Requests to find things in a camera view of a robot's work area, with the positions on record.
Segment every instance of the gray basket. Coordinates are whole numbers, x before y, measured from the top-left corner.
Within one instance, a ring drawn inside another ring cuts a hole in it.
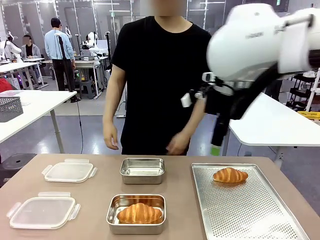
[[[0,123],[8,122],[23,113],[19,96],[0,96]]]

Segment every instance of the red bag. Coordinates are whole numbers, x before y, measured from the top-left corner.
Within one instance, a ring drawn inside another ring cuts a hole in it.
[[[11,84],[5,78],[0,78],[0,93],[8,90],[13,90]]]

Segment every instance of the stainless steel container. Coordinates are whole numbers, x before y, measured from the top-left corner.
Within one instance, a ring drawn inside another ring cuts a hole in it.
[[[162,211],[162,218],[157,224],[121,224],[117,218],[119,212],[133,204],[143,203]],[[161,195],[154,194],[120,194],[112,198],[106,221],[113,234],[123,235],[158,235],[164,230],[166,221],[166,201]]]
[[[214,181],[224,168],[246,172],[248,178]],[[257,165],[193,163],[192,171],[208,240],[309,240]]]
[[[120,173],[124,184],[160,184],[165,162],[161,158],[126,158]]]

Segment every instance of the neck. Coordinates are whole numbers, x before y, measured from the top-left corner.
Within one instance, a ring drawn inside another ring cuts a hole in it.
[[[182,33],[192,26],[192,23],[182,16],[154,16],[155,21],[170,33]]]

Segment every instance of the seated person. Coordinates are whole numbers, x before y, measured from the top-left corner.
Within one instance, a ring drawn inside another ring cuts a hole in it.
[[[41,58],[40,49],[39,49],[39,47],[37,47],[37,45],[32,43],[32,38],[31,38],[30,35],[24,35],[23,36],[23,43],[25,43],[25,41],[27,41],[26,44],[21,47],[21,57],[23,59],[26,59],[26,58],[28,58],[28,59]],[[32,66],[32,68],[33,68],[33,70],[35,72],[35,76],[36,76],[36,79],[38,81],[38,84],[41,84],[41,78],[40,78],[38,69],[35,68],[35,66]]]

